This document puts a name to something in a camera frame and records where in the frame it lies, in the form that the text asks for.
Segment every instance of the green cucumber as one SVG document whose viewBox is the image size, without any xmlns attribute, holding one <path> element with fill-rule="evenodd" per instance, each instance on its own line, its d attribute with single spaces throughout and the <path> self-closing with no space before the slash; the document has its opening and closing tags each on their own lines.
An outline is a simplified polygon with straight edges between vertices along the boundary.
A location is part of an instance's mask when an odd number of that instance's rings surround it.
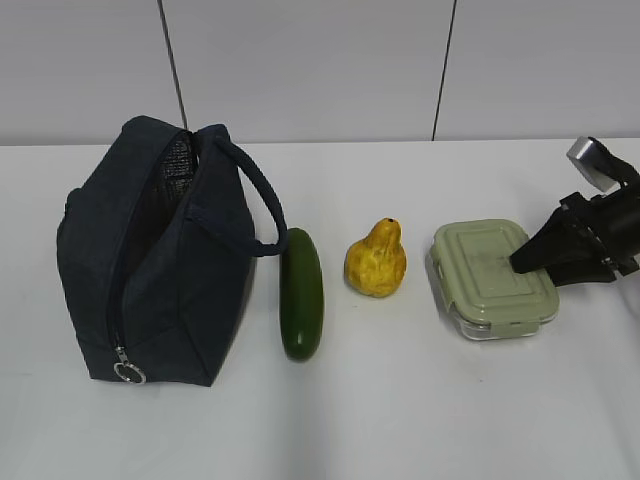
<svg viewBox="0 0 640 480">
<path fill-rule="evenodd" d="M 307 232 L 290 228 L 280 257 L 280 334 L 290 359 L 304 362 L 320 344 L 324 316 L 322 269 Z"/>
</svg>

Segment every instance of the lunch bag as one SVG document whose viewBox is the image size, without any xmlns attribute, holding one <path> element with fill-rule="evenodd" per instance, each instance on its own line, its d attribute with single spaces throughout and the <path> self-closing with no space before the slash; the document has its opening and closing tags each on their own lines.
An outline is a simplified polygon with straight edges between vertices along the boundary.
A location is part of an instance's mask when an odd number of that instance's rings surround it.
<svg viewBox="0 0 640 480">
<path fill-rule="evenodd" d="M 255 238 L 238 168 L 275 220 Z M 210 386 L 233 341 L 254 257 L 287 226 L 273 189 L 223 125 L 127 122 L 67 199 L 58 270 L 91 378 Z"/>
</svg>

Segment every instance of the pear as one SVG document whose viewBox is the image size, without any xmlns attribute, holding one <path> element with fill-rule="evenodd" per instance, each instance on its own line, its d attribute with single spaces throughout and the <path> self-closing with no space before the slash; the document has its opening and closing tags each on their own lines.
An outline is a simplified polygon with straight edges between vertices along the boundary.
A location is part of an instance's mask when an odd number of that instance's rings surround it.
<svg viewBox="0 0 640 480">
<path fill-rule="evenodd" d="M 407 270 L 401 233 L 397 220 L 383 218 L 369 235 L 351 245 L 344 263 L 347 283 L 373 297 L 386 297 L 395 292 Z"/>
</svg>

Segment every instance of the light green lid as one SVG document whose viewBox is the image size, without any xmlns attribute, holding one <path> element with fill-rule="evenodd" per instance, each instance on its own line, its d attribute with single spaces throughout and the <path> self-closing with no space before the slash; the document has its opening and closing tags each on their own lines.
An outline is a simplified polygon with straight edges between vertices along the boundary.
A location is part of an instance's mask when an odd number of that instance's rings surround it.
<svg viewBox="0 0 640 480">
<path fill-rule="evenodd" d="M 515 273 L 509 257 L 529 237 L 509 220 L 452 223 L 435 235 L 431 256 L 447 309 L 499 337 L 534 333 L 557 314 L 560 298 L 546 270 Z"/>
</svg>

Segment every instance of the white wall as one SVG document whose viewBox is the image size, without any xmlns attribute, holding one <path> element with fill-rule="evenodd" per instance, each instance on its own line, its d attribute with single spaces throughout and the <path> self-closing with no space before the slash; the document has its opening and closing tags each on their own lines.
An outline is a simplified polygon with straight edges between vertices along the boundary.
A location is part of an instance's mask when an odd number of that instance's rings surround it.
<svg viewBox="0 0 640 480">
<path fill-rule="evenodd" d="M 192 129 L 431 137 L 454 0 L 164 0 Z M 640 2 L 458 0 L 437 139 L 638 136 Z M 180 124 L 155 0 L 0 1 L 0 144 Z"/>
<path fill-rule="evenodd" d="M 179 121 L 155 2 L 2 0 L 0 144 L 111 142 Z"/>
<path fill-rule="evenodd" d="M 452 0 L 165 0 L 188 117 L 239 141 L 430 138 Z"/>
<path fill-rule="evenodd" d="M 437 139 L 640 135 L 640 1 L 459 0 Z"/>
</svg>

